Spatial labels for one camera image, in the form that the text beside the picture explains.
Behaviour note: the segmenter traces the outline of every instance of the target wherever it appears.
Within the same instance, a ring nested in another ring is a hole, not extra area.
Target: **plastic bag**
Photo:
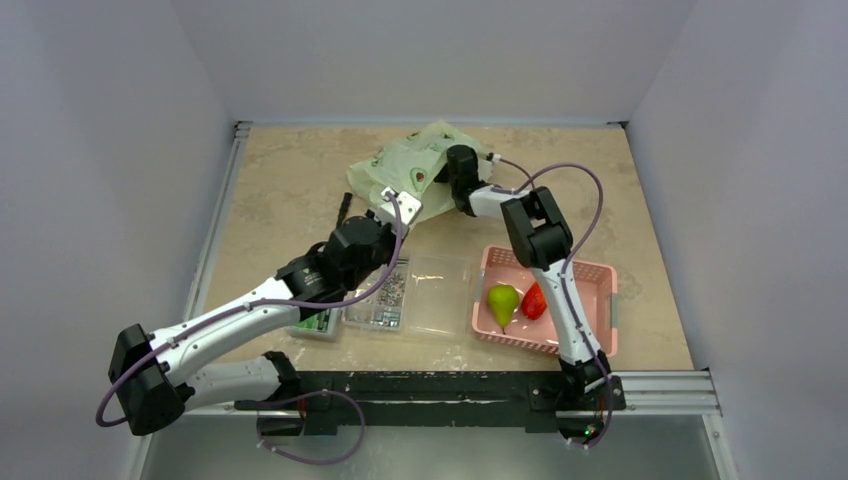
[[[447,163],[445,151],[457,144],[468,145],[477,152],[485,151],[477,139],[447,122],[438,121],[385,145],[373,157],[351,165],[347,179],[353,192],[371,206],[384,202],[380,193],[385,187],[409,193],[424,207],[416,220],[416,223],[422,222],[455,206],[450,186],[433,180]],[[480,169],[481,180],[487,180],[490,175],[491,169]]]

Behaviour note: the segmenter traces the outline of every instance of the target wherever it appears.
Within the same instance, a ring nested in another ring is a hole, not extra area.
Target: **tabletop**
[[[618,351],[614,370],[689,370],[692,362],[627,138],[620,128],[462,128],[491,151],[533,172],[556,162],[591,168],[605,205],[578,260],[618,273]],[[254,127],[236,182],[205,303],[211,310],[250,291],[335,227],[347,167],[414,128]],[[500,164],[491,182],[518,186],[524,177]],[[575,238],[595,212],[597,191],[577,170],[544,175]],[[354,198],[350,215],[365,212]],[[479,266],[488,245],[509,246],[502,222],[451,211],[420,223],[402,254],[450,254]],[[458,319],[469,322],[468,318]],[[555,370],[556,357],[479,340],[408,337],[342,326],[335,342],[292,338],[285,330],[221,357],[241,361],[283,351],[301,370]]]

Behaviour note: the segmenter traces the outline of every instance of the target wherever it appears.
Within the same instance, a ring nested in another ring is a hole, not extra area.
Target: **green pear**
[[[495,285],[489,289],[486,303],[495,314],[498,325],[504,329],[512,320],[512,312],[518,308],[521,298],[512,285]]]

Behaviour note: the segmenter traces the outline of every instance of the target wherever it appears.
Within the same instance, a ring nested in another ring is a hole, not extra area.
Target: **gray wall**
[[[701,1],[628,129],[742,478],[848,469],[848,4]]]
[[[173,0],[229,113],[300,123],[625,120],[695,0]]]
[[[0,476],[114,479],[115,335],[181,315],[231,125],[166,0],[24,3],[0,4]]]

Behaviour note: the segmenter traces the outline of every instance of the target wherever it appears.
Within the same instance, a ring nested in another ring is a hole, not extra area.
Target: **table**
[[[348,165],[414,128],[253,127],[236,182],[205,310],[226,303],[263,280],[335,226]],[[619,348],[614,370],[689,370],[692,362],[665,266],[624,131],[620,128],[463,128],[484,145],[529,171],[570,161],[594,170],[606,205],[595,233],[577,258],[618,271]],[[501,164],[490,179],[518,186],[522,175]],[[575,234],[591,219],[597,193],[583,173],[546,174]],[[366,204],[355,198],[350,214]],[[418,225],[403,254],[450,253],[479,265],[487,245],[509,246],[502,224],[457,211]],[[266,351],[286,352],[301,370],[555,370],[553,355],[478,340],[468,329],[452,339],[407,338],[342,326],[336,342],[268,333],[221,357],[241,361]]]

